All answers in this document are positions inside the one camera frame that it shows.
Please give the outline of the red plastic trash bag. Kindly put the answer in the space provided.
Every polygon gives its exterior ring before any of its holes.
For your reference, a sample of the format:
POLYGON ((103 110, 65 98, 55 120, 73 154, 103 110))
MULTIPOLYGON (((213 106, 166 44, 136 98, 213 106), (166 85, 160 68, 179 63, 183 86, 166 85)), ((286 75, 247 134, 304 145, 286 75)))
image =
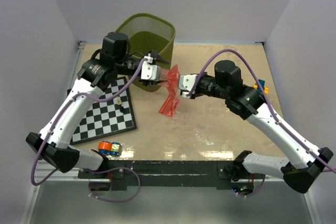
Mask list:
POLYGON ((178 78, 180 72, 178 65, 175 64, 172 69, 161 69, 160 79, 164 82, 160 83, 161 86, 166 87, 168 90, 168 97, 161 106, 159 113, 172 117, 177 109, 180 99, 176 97, 178 92, 178 78))

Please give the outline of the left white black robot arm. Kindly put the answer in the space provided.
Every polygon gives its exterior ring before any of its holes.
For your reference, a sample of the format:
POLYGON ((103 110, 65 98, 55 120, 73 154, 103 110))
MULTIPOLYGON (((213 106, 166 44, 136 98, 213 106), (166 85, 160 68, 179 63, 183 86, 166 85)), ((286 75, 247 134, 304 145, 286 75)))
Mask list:
POLYGON ((161 82, 160 63, 170 64, 156 50, 138 58, 130 53, 126 34, 110 32, 77 74, 72 89, 49 123, 38 133, 30 132, 26 143, 56 170, 66 173, 73 168, 89 169, 97 178, 108 174, 109 165, 95 151, 71 146, 75 129, 95 102, 108 102, 121 95, 138 78, 146 86, 161 82))

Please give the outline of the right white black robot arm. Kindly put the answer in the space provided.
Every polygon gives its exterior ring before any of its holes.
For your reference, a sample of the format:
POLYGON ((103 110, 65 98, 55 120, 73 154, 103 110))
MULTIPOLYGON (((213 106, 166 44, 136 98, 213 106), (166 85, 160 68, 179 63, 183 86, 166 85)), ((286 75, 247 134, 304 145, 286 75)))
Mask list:
POLYGON ((271 157, 243 151, 233 161, 235 176, 270 175, 305 194, 331 160, 333 152, 327 147, 317 147, 294 130, 263 94, 243 83, 241 70, 234 62, 221 60, 214 68, 214 76, 196 75, 192 96, 223 99, 231 112, 263 132, 284 153, 284 157, 271 157))

